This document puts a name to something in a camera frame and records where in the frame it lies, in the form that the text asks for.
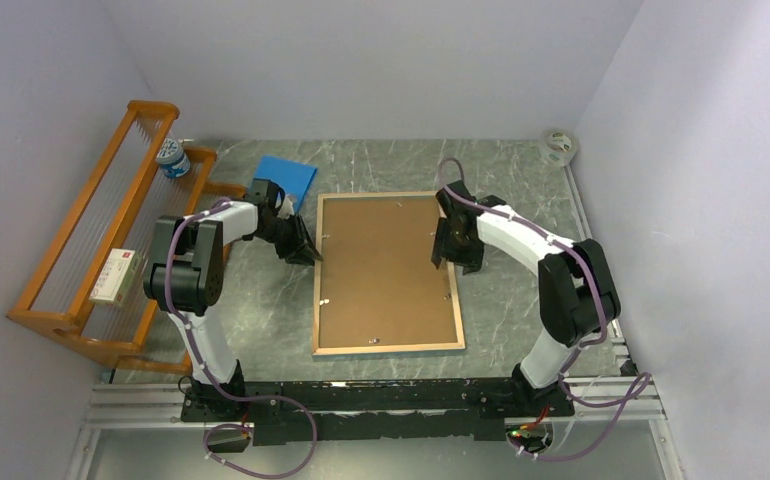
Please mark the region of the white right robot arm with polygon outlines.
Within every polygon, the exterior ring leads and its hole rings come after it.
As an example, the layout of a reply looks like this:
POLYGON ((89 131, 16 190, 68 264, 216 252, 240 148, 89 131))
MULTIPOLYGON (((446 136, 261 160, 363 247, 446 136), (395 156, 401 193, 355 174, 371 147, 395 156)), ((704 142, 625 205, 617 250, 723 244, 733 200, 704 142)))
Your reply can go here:
POLYGON ((538 339, 512 372, 511 402, 522 414, 540 411, 559 390, 558 380, 578 351, 606 337, 621 304, 602 246, 554 235, 496 196, 477 199, 463 181, 435 194, 442 212, 431 254, 471 274, 492 246, 524 266, 538 281, 542 323, 538 339))

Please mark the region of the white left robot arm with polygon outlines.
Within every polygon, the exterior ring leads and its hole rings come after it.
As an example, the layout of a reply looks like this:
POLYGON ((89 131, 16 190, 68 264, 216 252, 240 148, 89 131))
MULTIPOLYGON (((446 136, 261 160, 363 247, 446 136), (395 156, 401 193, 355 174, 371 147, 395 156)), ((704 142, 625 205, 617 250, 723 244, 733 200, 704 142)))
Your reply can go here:
POLYGON ((154 224, 143 289, 177 327, 192 363, 193 389, 223 420, 247 406, 240 363, 221 320, 211 313, 224 284, 226 247, 260 239, 287 264, 313 266, 322 256, 284 190, 257 178, 241 199, 220 198, 189 216, 154 224))

